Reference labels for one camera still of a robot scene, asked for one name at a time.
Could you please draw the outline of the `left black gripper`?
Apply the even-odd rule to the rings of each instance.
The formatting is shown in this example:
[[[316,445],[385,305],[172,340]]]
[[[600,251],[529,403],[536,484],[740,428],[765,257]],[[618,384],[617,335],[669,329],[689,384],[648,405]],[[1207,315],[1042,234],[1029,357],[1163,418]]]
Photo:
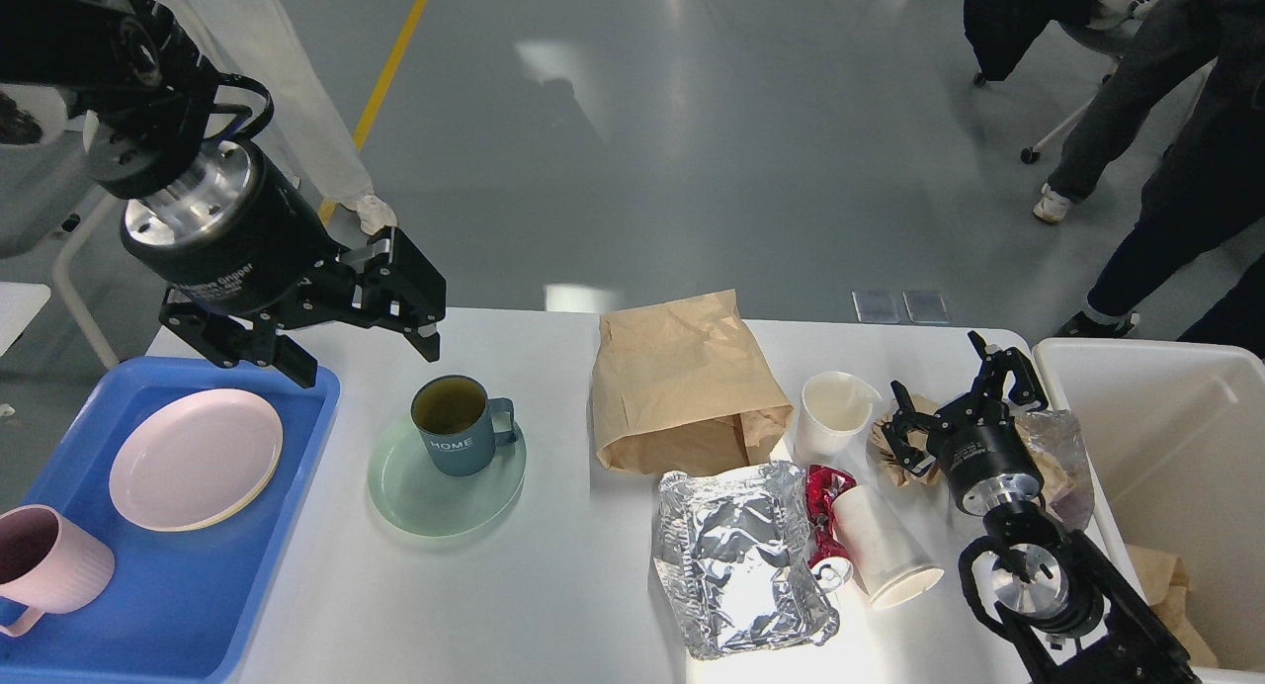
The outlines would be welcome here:
[[[257,316],[247,327],[220,315],[254,314],[292,290],[288,329],[385,327],[404,334],[426,362],[440,359],[447,279],[435,266],[398,228],[340,253],[297,188],[250,140],[204,142],[173,185],[126,204],[121,241],[178,290],[164,293],[164,327],[221,368],[272,365],[297,386],[315,386],[315,357],[275,320]]]

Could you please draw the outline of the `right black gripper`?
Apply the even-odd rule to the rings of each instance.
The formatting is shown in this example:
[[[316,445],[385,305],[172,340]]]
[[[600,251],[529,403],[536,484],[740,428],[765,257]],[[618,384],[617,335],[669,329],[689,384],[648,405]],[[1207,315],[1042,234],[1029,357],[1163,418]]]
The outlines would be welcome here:
[[[937,413],[921,413],[899,381],[891,382],[897,408],[883,432],[899,467],[923,475],[932,463],[940,465],[958,510],[984,516],[998,504],[1036,502],[1044,477],[1011,418],[1009,408],[1026,412],[1045,410],[1047,392],[1028,357],[1017,349],[998,349],[977,331],[968,333],[980,358],[972,389],[941,406]],[[908,432],[934,435],[934,455],[910,445]]]

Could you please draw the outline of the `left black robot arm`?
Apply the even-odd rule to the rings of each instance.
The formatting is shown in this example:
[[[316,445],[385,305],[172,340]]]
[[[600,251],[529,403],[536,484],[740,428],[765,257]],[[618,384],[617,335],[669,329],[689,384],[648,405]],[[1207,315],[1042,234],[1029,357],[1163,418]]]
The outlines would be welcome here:
[[[89,174],[126,201],[121,243],[167,284],[161,322],[209,362],[312,386],[291,331],[323,322],[439,359],[447,279],[398,228],[335,241],[256,144],[280,83],[221,72],[153,0],[3,0],[3,82],[14,109],[51,89],[95,113]]]

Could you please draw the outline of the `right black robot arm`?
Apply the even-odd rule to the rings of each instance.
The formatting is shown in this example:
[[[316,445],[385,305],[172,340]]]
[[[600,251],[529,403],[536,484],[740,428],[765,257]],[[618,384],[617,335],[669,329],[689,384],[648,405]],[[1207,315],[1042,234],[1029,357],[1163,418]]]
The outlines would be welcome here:
[[[969,341],[980,360],[972,387],[922,412],[893,382],[897,406],[882,431],[901,469],[936,467],[955,507],[983,522],[958,563],[972,614],[1012,644],[1035,683],[1197,681],[1189,652],[1138,592],[1045,507],[1044,477],[1011,413],[1047,406],[1034,365],[979,333]]]

